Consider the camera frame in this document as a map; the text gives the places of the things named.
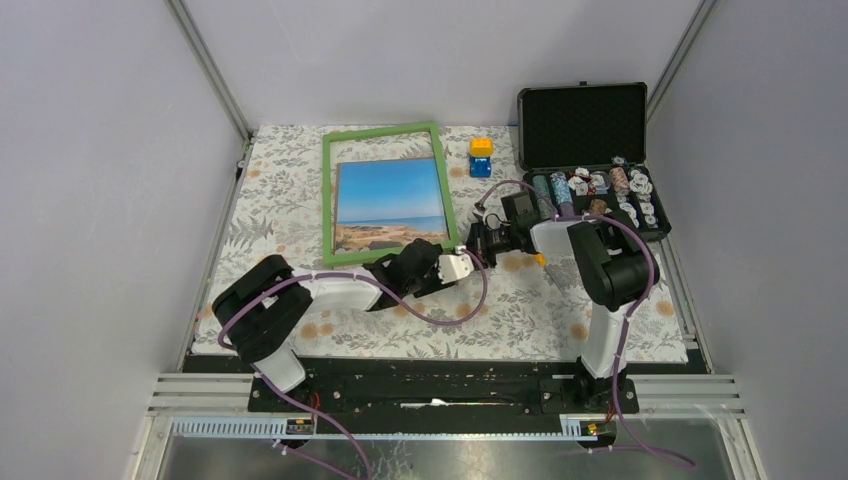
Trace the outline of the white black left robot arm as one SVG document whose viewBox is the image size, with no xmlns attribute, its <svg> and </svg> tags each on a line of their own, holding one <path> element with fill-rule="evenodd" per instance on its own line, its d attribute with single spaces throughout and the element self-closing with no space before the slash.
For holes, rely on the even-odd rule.
<svg viewBox="0 0 848 480">
<path fill-rule="evenodd" d="M 285 345 L 301 318 L 334 310 L 380 311 L 409 295 L 421 297 L 452 285 L 443 249 L 416 239 L 397 254 L 344 271 L 296 268 L 270 255 L 213 301 L 218 343 L 273 384 L 272 398 L 288 411 L 309 401 L 306 371 Z"/>
</svg>

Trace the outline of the landscape photo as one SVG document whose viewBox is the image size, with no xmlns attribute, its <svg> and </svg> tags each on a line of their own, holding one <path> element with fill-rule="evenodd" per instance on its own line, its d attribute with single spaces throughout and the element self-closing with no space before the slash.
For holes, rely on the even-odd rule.
<svg viewBox="0 0 848 480">
<path fill-rule="evenodd" d="M 332 252 L 404 247 L 450 239 L 447 201 L 434 158 L 344 162 L 337 166 Z"/>
</svg>

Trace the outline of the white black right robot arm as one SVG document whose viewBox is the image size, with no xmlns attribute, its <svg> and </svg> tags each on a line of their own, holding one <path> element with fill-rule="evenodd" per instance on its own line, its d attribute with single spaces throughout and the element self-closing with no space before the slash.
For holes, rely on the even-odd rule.
<svg viewBox="0 0 848 480">
<path fill-rule="evenodd" d="M 573 258 L 580 284 L 592 301 L 587 343 L 579 357 L 586 377 L 573 386 L 575 402 L 597 412 L 613 398 L 608 379 L 626 366 L 624 345 L 629 320 L 659 280 L 659 267 L 625 213 L 558 217 L 544 221 L 529 192 L 501 198 L 504 218 L 493 227 L 483 204 L 475 205 L 465 246 L 487 267 L 510 251 L 548 258 Z"/>
</svg>

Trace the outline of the green wooden picture frame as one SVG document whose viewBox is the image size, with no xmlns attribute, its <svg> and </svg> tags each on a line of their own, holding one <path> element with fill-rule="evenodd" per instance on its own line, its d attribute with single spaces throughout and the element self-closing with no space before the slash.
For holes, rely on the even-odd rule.
<svg viewBox="0 0 848 480">
<path fill-rule="evenodd" d="M 443 195 L 447 201 L 450 239 L 437 245 L 443 249 L 458 245 L 459 233 L 447 178 L 446 160 L 436 123 L 412 123 L 327 133 L 322 138 L 321 191 L 322 260 L 326 266 L 368 263 L 382 255 L 398 253 L 405 247 L 342 255 L 332 252 L 337 166 L 344 162 L 411 158 L 434 158 L 438 162 Z"/>
</svg>

